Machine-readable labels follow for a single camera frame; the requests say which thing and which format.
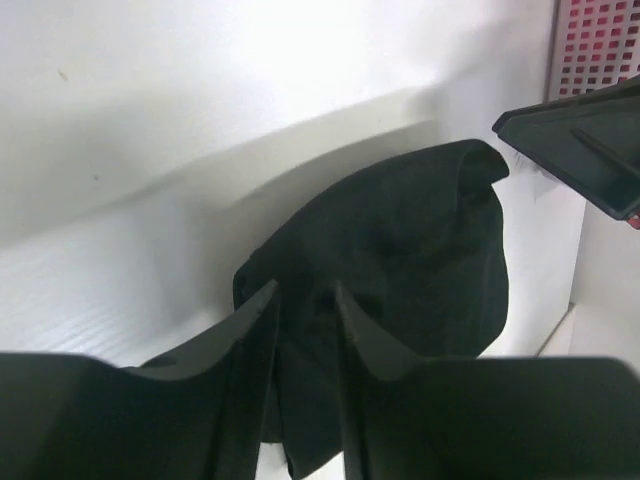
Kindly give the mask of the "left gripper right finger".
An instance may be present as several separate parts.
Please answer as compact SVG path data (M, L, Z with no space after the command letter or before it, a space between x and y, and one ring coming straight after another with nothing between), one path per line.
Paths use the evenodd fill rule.
M349 479L635 479L639 379L613 358L417 355L336 290Z

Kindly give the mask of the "black t shirt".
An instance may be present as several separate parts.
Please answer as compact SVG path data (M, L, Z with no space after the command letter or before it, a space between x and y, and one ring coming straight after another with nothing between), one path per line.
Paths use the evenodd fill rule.
M247 302L280 290L263 439L303 479L342 449L335 288L419 355L477 357L503 331L509 281L494 184L509 173L480 140L380 161L317 195L233 278Z

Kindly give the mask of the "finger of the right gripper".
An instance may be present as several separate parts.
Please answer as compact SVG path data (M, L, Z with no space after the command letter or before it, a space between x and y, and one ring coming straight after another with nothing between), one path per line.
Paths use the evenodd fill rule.
M617 221L639 221L639 78L503 113L507 145Z

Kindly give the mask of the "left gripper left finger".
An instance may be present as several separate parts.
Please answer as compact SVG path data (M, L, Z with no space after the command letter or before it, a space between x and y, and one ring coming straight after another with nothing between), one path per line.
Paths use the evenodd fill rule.
M278 333L270 282L229 317L138 367L1 357L5 479L251 479Z

